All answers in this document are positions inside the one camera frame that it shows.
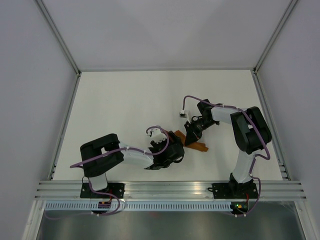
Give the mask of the orange-brown cloth napkin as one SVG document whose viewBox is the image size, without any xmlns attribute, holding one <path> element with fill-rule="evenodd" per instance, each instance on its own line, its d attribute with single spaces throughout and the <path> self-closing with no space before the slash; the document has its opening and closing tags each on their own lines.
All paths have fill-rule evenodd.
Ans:
<svg viewBox="0 0 320 240">
<path fill-rule="evenodd" d="M 186 136 L 180 130 L 176 130 L 174 134 L 180 138 L 181 142 L 183 143 L 183 146 L 186 148 L 197 150 L 200 152 L 207 152 L 209 150 L 206 144 L 201 142 L 194 142 L 194 143 L 191 143 L 190 145 L 185 145 Z"/>
</svg>

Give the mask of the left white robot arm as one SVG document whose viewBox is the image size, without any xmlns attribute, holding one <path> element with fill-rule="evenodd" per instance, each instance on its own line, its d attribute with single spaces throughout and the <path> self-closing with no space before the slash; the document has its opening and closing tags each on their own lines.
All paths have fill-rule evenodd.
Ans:
<svg viewBox="0 0 320 240">
<path fill-rule="evenodd" d="M 71 168 L 83 169 L 92 193 L 104 198 L 109 193 L 107 171 L 119 164 L 139 165 L 145 170 L 158 171 L 183 160 L 184 145 L 172 131 L 153 126 L 146 130 L 146 134 L 151 141 L 150 147 L 145 149 L 123 143 L 115 133 L 87 142 L 80 147 L 81 162 Z"/>
</svg>

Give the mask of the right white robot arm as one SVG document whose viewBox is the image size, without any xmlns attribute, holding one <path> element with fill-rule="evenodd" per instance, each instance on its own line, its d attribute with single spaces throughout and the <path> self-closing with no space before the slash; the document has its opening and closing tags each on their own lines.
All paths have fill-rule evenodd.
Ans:
<svg viewBox="0 0 320 240">
<path fill-rule="evenodd" d="M 208 99 L 199 100 L 199 116 L 188 119 L 185 146 L 201 139 L 203 131 L 220 123 L 232 127 L 235 143 L 239 149 L 237 162 L 227 183 L 214 183 L 208 188 L 215 199 L 257 199 L 259 188 L 252 171 L 257 157 L 271 158 L 267 144 L 272 140 L 271 131 L 256 106 L 241 109 L 222 103 L 213 104 Z"/>
</svg>

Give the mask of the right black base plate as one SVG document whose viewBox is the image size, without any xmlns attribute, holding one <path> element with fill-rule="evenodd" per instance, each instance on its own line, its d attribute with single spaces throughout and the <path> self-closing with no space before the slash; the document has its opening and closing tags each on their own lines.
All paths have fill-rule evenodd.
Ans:
<svg viewBox="0 0 320 240">
<path fill-rule="evenodd" d="M 255 183 L 232 190 L 228 183 L 213 183 L 212 193 L 214 199 L 256 199 L 258 197 L 258 189 Z"/>
</svg>

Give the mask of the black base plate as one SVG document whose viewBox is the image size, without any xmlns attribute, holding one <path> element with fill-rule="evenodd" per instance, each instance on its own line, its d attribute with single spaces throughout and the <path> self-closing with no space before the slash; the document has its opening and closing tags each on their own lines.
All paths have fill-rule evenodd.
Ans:
<svg viewBox="0 0 320 240">
<path fill-rule="evenodd" d="M 256 199 L 258 197 L 258 189 L 255 183 L 232 190 L 228 183 L 213 183 L 212 193 L 214 199 Z"/>
<path fill-rule="evenodd" d="M 80 190 L 80 198 L 81 199 L 113 199 L 113 196 L 105 195 L 101 193 L 112 194 L 116 196 L 118 199 L 124 198 L 125 193 L 125 184 L 124 183 L 109 183 L 107 188 L 98 190 L 95 193 L 90 189 L 89 183 L 83 183 Z"/>
</svg>

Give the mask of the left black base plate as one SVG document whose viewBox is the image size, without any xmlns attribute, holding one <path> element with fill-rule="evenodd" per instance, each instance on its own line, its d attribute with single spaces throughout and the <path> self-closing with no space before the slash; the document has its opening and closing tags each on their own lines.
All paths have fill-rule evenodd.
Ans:
<svg viewBox="0 0 320 240">
<path fill-rule="evenodd" d="M 98 190 L 95 193 L 90 189 L 89 183 L 83 183 L 80 190 L 80 198 L 81 199 L 113 199 L 113 196 L 105 195 L 101 193 L 112 194 L 116 196 L 118 199 L 124 198 L 125 193 L 125 184 L 124 183 L 109 183 L 107 188 Z"/>
</svg>

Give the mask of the right aluminium frame post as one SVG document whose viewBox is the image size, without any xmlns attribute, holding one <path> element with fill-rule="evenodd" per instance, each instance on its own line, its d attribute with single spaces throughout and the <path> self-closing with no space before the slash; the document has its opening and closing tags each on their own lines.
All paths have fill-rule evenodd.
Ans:
<svg viewBox="0 0 320 240">
<path fill-rule="evenodd" d="M 259 69 L 262 67 L 263 63 L 265 62 L 268 54 L 270 53 L 273 45 L 276 43 L 277 38 L 279 37 L 280 33 L 282 32 L 283 28 L 285 27 L 287 21 L 289 20 L 291 14 L 295 10 L 297 4 L 299 3 L 299 0 L 290 0 L 287 7 L 285 8 L 279 22 L 277 23 L 274 31 L 271 34 L 271 37 L 269 38 L 265 48 L 262 51 L 262 54 L 260 55 L 257 63 L 252 69 L 252 74 L 256 75 L 259 71 Z"/>
</svg>

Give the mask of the aluminium frame post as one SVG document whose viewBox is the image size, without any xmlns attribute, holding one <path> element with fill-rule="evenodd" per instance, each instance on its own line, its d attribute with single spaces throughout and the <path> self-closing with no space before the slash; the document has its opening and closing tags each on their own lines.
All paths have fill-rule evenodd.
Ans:
<svg viewBox="0 0 320 240">
<path fill-rule="evenodd" d="M 64 41 L 53 17 L 51 16 L 45 2 L 43 0 L 34 0 L 33 1 L 40 11 L 42 17 L 44 18 L 46 24 L 48 25 L 50 31 L 52 32 L 55 40 L 57 41 L 63 55 L 65 56 L 66 60 L 72 67 L 73 71 L 77 76 L 81 74 L 81 70 L 79 69 L 78 65 L 76 64 L 76 61 L 74 60 L 66 42 Z"/>
<path fill-rule="evenodd" d="M 252 74 L 256 75 L 259 71 L 259 69 L 262 67 L 263 63 L 265 62 L 268 54 L 270 53 L 273 45 L 276 43 L 277 38 L 279 37 L 280 33 L 282 32 L 283 28 L 285 27 L 287 21 L 289 20 L 291 14 L 295 10 L 297 4 L 299 3 L 299 0 L 290 0 L 287 7 L 285 8 L 279 22 L 277 23 L 274 31 L 271 34 L 271 37 L 269 38 L 265 48 L 262 51 L 262 54 L 260 55 L 257 63 L 252 69 Z"/>
</svg>

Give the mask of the aluminium mounting rail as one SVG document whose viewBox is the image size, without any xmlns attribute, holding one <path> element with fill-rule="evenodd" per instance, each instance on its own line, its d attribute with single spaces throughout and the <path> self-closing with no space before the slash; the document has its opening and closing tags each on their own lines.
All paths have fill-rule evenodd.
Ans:
<svg viewBox="0 0 320 240">
<path fill-rule="evenodd" d="M 123 181 L 123 198 L 133 201 L 182 200 L 209 201 L 208 190 L 225 181 Z M 35 200 L 80 200 L 81 181 L 40 181 Z M 274 180 L 261 182 L 261 201 L 305 201 L 307 195 L 299 181 Z"/>
</svg>

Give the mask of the left aluminium frame post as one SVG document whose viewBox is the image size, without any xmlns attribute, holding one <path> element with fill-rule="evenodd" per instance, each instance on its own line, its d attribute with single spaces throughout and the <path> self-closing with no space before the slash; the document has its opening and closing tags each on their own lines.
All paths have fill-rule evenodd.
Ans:
<svg viewBox="0 0 320 240">
<path fill-rule="evenodd" d="M 45 2 L 43 0 L 34 0 L 33 1 L 40 11 L 42 17 L 44 18 L 46 24 L 48 25 L 50 31 L 52 32 L 55 40 L 57 41 L 63 55 L 65 56 L 66 60 L 72 67 L 73 71 L 77 76 L 81 74 L 81 70 L 79 69 L 78 65 L 76 64 L 76 61 L 74 60 L 66 42 L 64 41 L 53 17 L 51 16 Z"/>
</svg>

